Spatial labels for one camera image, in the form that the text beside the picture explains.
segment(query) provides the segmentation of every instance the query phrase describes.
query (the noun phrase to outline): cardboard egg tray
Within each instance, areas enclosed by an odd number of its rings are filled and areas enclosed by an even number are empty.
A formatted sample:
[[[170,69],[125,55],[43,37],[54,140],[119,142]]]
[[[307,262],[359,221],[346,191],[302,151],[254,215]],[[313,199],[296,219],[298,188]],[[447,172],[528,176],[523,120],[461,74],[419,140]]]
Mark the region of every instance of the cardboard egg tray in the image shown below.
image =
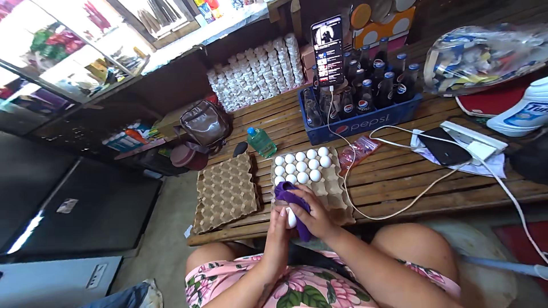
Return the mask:
[[[246,152],[198,173],[194,234],[258,210],[258,194],[250,170],[251,161]]]
[[[338,225],[346,225],[346,224],[354,224],[356,220],[352,217],[352,212],[354,208],[350,205],[350,200],[348,198],[348,195],[343,189],[344,185],[344,178],[339,175],[341,168],[339,164],[339,157],[337,155],[337,151],[334,147],[328,147],[329,149],[329,158],[331,158],[331,166],[329,168],[323,168],[320,166],[318,170],[322,173],[322,179],[319,182],[314,182],[311,179],[308,180],[306,185],[308,186],[315,194],[318,196],[318,199],[322,201],[322,204],[326,207],[327,211],[329,211],[329,216]],[[316,160],[319,161],[320,156],[318,155],[316,157]],[[308,166],[310,159],[308,157],[305,158],[304,162]],[[298,163],[297,160],[293,162],[293,164],[296,166]],[[285,168],[287,166],[287,163],[284,161],[282,166]],[[272,159],[272,167],[270,170],[270,180],[272,182],[272,189],[271,193],[274,196],[272,199],[273,203],[275,205],[285,205],[287,204],[285,201],[276,200],[276,196],[274,195],[274,188],[276,187],[274,183],[274,178],[276,177],[276,173],[274,173],[274,169],[276,168],[275,163],[275,157]],[[305,172],[310,176],[310,167],[307,167]],[[293,173],[295,176],[299,174],[298,171],[295,171]],[[285,178],[288,174],[284,172],[282,176]]]

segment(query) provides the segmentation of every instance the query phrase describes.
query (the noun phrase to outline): blue plastic crate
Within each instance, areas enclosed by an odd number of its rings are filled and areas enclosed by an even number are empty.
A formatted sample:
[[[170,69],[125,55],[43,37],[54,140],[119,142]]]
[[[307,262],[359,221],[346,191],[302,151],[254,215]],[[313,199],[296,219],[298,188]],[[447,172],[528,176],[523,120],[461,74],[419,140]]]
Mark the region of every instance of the blue plastic crate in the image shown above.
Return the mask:
[[[301,105],[302,120],[305,124],[306,134],[312,145],[322,144],[328,141],[338,139],[339,137],[329,131],[327,125],[312,128],[308,126],[306,121],[305,106],[303,99],[303,91],[299,90],[299,104]],[[330,123],[331,130],[347,137],[359,133],[367,132],[384,125],[396,125],[403,122],[408,122],[413,119],[416,108],[423,99],[420,93],[415,94],[415,97],[400,104],[394,104],[390,107],[366,113],[365,115],[345,119],[335,123]]]

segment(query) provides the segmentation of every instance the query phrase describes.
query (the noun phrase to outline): pink floral dress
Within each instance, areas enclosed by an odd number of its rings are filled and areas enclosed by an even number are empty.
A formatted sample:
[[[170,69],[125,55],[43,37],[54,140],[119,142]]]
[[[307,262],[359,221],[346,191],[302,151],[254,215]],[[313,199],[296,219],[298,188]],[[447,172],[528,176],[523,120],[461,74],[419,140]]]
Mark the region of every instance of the pink floral dress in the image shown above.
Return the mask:
[[[333,252],[321,251],[327,257],[344,264]],[[186,276],[186,302],[190,308],[200,308],[236,283],[261,259],[262,254],[234,261],[215,261],[193,269]],[[440,286],[454,298],[460,287],[435,270],[398,260],[411,270]],[[264,307],[378,307],[371,296],[359,286],[337,273],[313,266],[288,266],[276,283]]]

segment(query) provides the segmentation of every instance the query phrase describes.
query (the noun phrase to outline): black phone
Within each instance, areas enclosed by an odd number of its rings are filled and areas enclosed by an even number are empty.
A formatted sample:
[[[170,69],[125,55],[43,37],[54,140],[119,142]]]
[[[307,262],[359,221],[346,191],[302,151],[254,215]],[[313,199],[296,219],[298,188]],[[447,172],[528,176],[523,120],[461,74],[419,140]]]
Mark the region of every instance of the black phone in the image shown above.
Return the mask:
[[[342,22],[341,15],[337,15],[311,27],[320,87],[344,82]]]
[[[427,130],[424,135],[445,139],[449,141],[455,141],[443,128],[436,127],[434,129]],[[448,143],[441,140],[436,140],[419,135],[419,140],[426,145],[426,148],[430,150],[432,155],[438,160],[442,166],[453,166],[456,164],[462,164],[472,159],[472,155],[468,153],[464,148]]]

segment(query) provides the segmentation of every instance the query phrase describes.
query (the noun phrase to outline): green liquid bottle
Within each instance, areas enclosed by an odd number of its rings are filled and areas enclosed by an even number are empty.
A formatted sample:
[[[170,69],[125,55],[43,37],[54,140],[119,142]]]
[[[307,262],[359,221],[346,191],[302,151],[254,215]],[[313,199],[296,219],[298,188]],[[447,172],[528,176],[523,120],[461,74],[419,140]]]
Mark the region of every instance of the green liquid bottle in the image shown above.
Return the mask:
[[[247,129],[247,133],[247,143],[264,158],[269,158],[278,150],[264,130],[250,127]]]

